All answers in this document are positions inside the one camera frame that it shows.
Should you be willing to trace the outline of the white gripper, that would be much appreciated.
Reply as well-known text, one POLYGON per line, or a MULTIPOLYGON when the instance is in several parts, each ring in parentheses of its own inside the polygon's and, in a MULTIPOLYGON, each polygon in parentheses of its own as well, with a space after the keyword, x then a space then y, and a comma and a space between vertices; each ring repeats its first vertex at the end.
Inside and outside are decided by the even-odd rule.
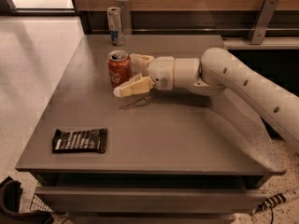
POLYGON ((135 76, 114 89, 113 94, 116 97, 147 93, 153 87, 158 91, 171 91, 174 88, 173 57, 154 59, 153 56, 132 53, 130 60, 135 76))

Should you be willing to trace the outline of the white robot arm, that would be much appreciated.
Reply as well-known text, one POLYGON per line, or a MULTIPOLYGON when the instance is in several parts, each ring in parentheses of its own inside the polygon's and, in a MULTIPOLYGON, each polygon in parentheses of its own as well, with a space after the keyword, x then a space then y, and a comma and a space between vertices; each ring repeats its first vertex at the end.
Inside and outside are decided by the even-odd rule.
POLYGON ((131 64, 136 74, 114 89, 115 96, 138 95, 152 89, 185 89, 212 96, 229 89, 299 151, 299 97, 251 70, 229 51, 210 48, 200 58, 133 54, 131 64))

